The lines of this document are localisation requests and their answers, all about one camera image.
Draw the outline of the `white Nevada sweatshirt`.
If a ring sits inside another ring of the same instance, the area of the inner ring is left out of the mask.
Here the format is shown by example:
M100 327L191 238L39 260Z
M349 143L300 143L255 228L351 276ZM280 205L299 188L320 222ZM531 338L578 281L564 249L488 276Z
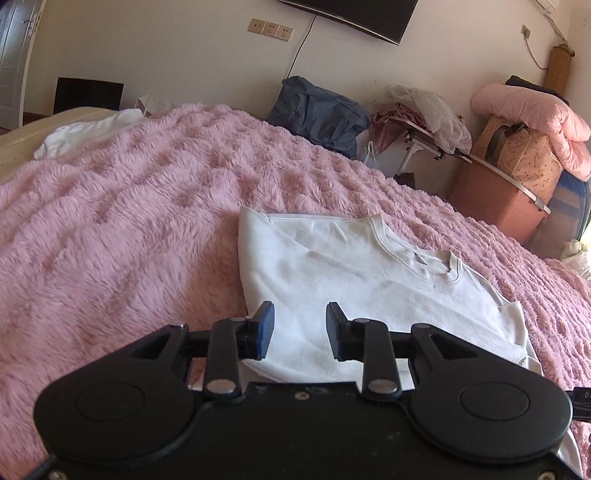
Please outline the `white Nevada sweatshirt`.
M264 214L238 221L245 303L276 308L266 358L249 361L281 383L353 382L369 391L370 326L400 332L398 389L438 443L484 460L524 459L544 436L578 464L572 406L545 378L522 306L447 250L399 238L380 216Z

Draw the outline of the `pink clothes on table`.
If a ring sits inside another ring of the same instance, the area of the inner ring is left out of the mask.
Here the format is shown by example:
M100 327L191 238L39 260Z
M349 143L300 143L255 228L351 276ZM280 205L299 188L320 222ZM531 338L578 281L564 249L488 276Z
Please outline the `pink clothes on table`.
M376 152L383 153L401 134L403 128L396 119L414 121L415 118L416 112L399 102L380 107L370 115L370 141L373 142Z

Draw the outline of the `white plush toy pile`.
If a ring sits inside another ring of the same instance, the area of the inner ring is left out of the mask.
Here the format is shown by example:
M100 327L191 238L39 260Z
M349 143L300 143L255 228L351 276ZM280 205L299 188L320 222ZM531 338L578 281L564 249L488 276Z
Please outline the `white plush toy pile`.
M587 244L572 240L566 244L560 260L581 278L587 281L591 279L590 249Z

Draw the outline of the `blue translucent storage bin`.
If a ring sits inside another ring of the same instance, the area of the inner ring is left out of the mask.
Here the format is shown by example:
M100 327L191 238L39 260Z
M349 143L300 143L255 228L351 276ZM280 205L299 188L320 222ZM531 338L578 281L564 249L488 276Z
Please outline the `blue translucent storage bin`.
M566 246L580 240L590 221L590 183L564 171L541 221L526 248L541 259L559 259Z

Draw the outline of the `brown plastic storage box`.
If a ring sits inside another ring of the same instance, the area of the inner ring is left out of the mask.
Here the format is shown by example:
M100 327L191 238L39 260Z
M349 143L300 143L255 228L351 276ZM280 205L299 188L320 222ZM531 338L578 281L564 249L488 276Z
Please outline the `brown plastic storage box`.
M449 203L465 217L494 225L522 245L551 214L521 183L478 159L462 166Z

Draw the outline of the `small folding table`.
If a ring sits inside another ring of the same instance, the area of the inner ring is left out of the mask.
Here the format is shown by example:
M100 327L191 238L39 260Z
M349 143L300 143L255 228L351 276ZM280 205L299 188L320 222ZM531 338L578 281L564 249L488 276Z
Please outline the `small folding table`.
M407 144L406 154L397 171L397 175L403 174L409 166L412 157L421 151L430 152L437 161L445 160L448 156L461 159L468 164L472 164L474 161L478 160L477 157L474 157L469 153L464 153L458 149L453 153L447 153L436 144L435 137L432 133L410 120L390 116L388 121L398 125L405 132L404 142Z

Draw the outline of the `white plastic bag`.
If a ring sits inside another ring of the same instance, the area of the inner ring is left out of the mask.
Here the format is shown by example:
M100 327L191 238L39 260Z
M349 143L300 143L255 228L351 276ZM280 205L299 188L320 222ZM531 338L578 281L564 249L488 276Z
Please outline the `white plastic bag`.
M457 150L462 153L471 151L472 136L465 122L443 97L402 85L388 85L386 93L394 101L419 113L427 130L433 135L436 145L446 153L453 154Z

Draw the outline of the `patterned beige storage bag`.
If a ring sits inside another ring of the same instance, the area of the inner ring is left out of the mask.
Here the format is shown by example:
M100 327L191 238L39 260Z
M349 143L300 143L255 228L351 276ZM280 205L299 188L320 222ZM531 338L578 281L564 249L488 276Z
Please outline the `patterned beige storage bag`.
M546 134L496 116L490 117L471 153L521 183L544 204L564 170Z

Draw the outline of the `white cloth on bed edge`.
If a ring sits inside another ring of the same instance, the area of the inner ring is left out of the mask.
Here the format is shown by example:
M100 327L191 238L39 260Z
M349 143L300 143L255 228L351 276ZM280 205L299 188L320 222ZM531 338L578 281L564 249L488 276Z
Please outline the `white cloth on bed edge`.
M46 160L65 155L85 144L107 140L118 132L147 120L140 109L126 109L102 120L61 126L43 140L33 158Z

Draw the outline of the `pink folded quilt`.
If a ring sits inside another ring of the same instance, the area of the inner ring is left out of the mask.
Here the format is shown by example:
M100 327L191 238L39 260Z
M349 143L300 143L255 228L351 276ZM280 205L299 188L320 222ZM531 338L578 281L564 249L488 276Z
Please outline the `pink folded quilt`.
M564 101L525 87L488 85L471 99L481 117L504 118L545 134L563 168L583 182L590 180L590 126Z

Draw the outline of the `rolled bamboo mat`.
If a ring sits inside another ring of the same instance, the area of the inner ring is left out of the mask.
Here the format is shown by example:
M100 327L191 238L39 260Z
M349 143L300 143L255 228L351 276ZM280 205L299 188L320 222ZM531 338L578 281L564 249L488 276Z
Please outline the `rolled bamboo mat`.
M575 52L566 43L554 46L550 53L543 86L564 95L574 57Z

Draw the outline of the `white door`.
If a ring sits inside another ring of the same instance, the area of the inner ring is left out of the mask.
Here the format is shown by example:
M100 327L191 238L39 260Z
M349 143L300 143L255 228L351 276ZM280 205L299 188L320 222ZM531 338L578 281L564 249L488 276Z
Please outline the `white door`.
M1 2L1 128L23 125L25 91L32 49L46 2Z

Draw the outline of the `black box by wall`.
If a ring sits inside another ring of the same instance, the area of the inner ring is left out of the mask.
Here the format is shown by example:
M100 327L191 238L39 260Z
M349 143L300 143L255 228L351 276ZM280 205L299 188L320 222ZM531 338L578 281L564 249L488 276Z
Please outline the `black box by wall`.
M118 111L124 91L123 83L59 77L57 79L53 113L79 107Z

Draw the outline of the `wall socket panel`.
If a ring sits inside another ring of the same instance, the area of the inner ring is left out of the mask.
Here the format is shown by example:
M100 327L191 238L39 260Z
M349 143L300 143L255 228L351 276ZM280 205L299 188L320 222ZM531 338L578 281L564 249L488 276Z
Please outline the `wall socket panel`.
M267 37L278 39L284 42L290 41L294 34L293 28L256 18L250 20L249 25L247 26L247 31L250 33L265 35Z

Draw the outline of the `black wall television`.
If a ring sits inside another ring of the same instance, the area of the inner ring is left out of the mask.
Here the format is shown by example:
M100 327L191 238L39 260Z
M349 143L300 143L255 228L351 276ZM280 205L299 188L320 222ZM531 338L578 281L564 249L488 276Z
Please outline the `black wall television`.
M280 0L280 3L351 26L399 45L417 0Z

